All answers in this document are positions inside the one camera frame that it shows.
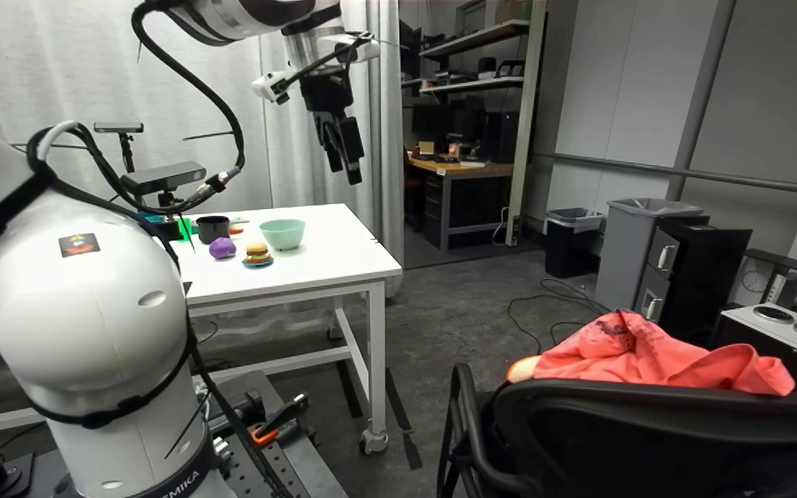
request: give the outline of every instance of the black chair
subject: black chair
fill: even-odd
[[[481,405],[453,366],[437,495],[797,495],[797,393],[759,398],[618,383],[520,383]]]

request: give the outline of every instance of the wooden shelf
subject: wooden shelf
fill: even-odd
[[[408,155],[410,167],[431,171],[437,178],[511,178],[511,164],[485,164],[485,167],[463,167],[463,164],[439,164]]]
[[[464,50],[473,50],[473,48],[481,48],[481,44],[511,39],[511,37],[529,33],[529,26],[532,23],[527,23],[527,21],[510,21],[510,23],[477,30],[471,37],[459,37],[459,39],[444,43],[444,44],[437,44],[431,50],[423,50],[420,58],[448,58],[453,52],[464,52]]]
[[[485,91],[485,90],[524,87],[524,84],[527,79],[464,81],[464,84],[448,84],[448,87],[427,87],[420,90],[420,94]]]

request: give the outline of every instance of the metal pole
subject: metal pole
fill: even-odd
[[[506,246],[517,243],[517,218],[520,218],[520,202],[527,195],[529,160],[532,160],[529,149],[532,149],[532,130],[534,130],[534,110],[538,110],[545,16],[547,16],[545,0],[532,0],[527,81],[520,91],[516,164],[511,164],[511,187],[510,187]]]
[[[600,160],[600,157],[581,157],[581,155],[547,155],[547,157],[553,157],[556,164],[587,167],[587,169],[646,171],[646,175],[659,175],[659,178],[694,178],[694,181],[708,181],[708,184],[730,184],[730,187],[797,195],[797,184],[781,184],[781,181],[713,175],[713,171],[700,171],[700,169],[666,169],[666,167],[650,167],[650,164],[622,164],[622,160]]]
[[[700,91],[694,94],[691,115],[690,115],[690,122],[686,122],[690,133],[682,135],[676,169],[691,169],[691,164],[694,164],[694,152],[697,152],[704,122],[706,122],[706,108],[711,102],[713,81],[719,76],[724,44],[727,44],[727,37],[730,37],[733,12],[737,12],[737,0],[718,3],[713,30],[719,30],[719,33],[706,48],[706,61],[704,61],[704,70],[700,70],[700,79],[706,84],[704,84],[704,94]],[[666,200],[682,200],[683,184],[686,184],[686,178],[676,178],[671,184]]]

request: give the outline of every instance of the pink cloth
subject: pink cloth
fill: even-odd
[[[671,387],[724,387],[788,395],[794,380],[778,357],[748,344],[697,348],[639,312],[605,312],[538,359],[534,380],[593,380]]]

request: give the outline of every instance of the chair backrest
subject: chair backrest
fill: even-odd
[[[492,398],[492,431],[547,498],[797,489],[797,395],[540,380]]]

